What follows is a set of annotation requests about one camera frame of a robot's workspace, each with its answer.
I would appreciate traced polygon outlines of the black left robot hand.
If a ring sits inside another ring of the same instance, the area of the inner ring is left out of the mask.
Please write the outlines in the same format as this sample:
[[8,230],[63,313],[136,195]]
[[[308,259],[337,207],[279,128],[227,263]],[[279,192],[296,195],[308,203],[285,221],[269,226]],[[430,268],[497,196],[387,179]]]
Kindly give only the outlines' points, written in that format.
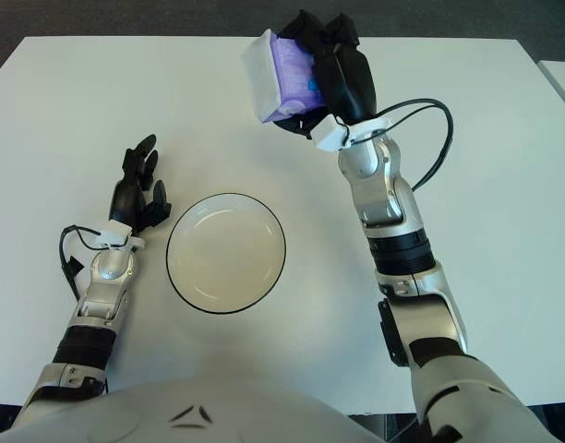
[[109,219],[121,222],[138,235],[169,218],[172,205],[167,201],[162,180],[154,181],[159,153],[157,138],[151,134],[134,149],[127,149],[123,159],[123,177],[115,185]]

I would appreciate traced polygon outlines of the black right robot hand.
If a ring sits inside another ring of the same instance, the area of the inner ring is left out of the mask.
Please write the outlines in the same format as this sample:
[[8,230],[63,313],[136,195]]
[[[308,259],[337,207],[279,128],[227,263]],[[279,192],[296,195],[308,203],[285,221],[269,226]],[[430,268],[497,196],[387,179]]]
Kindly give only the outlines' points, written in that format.
[[359,38],[351,18],[341,13],[324,24],[302,9],[281,36],[294,40],[313,57],[311,71],[323,103],[276,126],[311,138],[311,130],[329,114],[348,125],[373,117],[377,111],[374,82],[366,56],[357,49]]

